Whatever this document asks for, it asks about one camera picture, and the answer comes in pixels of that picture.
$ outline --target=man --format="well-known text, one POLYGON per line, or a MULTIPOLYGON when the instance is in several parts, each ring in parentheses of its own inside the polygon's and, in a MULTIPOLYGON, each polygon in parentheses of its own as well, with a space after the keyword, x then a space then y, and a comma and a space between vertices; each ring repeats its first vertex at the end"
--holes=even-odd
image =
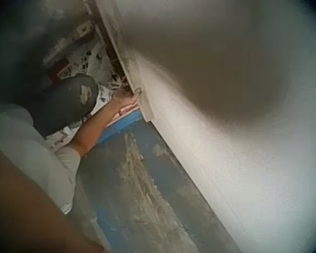
POLYGON ((71 142, 55 153, 50 151, 39 131, 52 133, 92 110, 94 103, 89 100, 96 98, 92 92, 95 85, 91 77, 83 75, 64 80, 44 91, 34 101, 26 103, 34 117, 20 106, 0 106, 0 231, 14 242, 13 249, 25 250, 24 247, 27 247, 32 250, 33 247, 45 247, 42 245, 45 243, 51 248, 51 251, 45 252, 88 252, 78 250, 90 246, 84 246, 82 239, 77 239, 79 233, 64 236, 63 240, 54 238, 59 233, 67 233, 67 227, 69 230, 72 228, 66 225, 67 221, 61 215, 58 218, 56 208, 52 207, 42 190, 64 214, 71 210, 81 158, 96 144, 113 116, 121 108, 136 102, 141 90, 136 90, 135 94, 117 90, 111 100, 80 127, 71 142), (72 242, 75 238, 80 246, 72 242), (76 245, 77 251, 73 251, 70 242, 76 245))

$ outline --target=painted floor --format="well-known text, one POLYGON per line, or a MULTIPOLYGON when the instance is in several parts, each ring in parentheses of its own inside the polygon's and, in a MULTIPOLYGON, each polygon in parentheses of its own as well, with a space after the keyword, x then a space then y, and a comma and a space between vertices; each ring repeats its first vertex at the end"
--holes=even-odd
POLYGON ((239 252, 155 127, 143 120, 83 159, 70 215, 112 253, 239 252))

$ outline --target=white wall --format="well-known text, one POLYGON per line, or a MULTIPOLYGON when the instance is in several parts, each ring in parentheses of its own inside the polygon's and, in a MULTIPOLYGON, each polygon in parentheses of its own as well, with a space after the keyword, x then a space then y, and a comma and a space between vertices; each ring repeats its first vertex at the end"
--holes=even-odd
POLYGON ((311 13, 286 0, 115 2, 154 125, 239 247, 311 252, 316 246, 311 13))

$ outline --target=dark pants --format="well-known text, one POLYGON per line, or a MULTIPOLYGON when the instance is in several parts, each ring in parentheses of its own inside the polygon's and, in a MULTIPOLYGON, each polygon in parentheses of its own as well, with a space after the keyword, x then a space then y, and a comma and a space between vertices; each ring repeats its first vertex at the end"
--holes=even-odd
POLYGON ((31 114, 35 129, 46 137, 89 114, 97 96, 94 79, 78 74, 53 84, 23 107, 31 114))

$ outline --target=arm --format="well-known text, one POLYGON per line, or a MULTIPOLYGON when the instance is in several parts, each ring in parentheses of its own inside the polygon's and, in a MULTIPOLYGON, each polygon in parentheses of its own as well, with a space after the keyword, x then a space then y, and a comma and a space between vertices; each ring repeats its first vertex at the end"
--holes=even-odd
POLYGON ((103 252, 60 212, 42 189, 0 152, 0 239, 4 252, 103 252))
POLYGON ((140 94, 140 89, 137 89, 134 95, 122 89, 117 90, 109 103, 80 127, 67 147, 76 150, 81 157, 86 155, 90 149, 95 146, 105 127, 117 112, 119 112, 121 108, 134 104, 140 94))

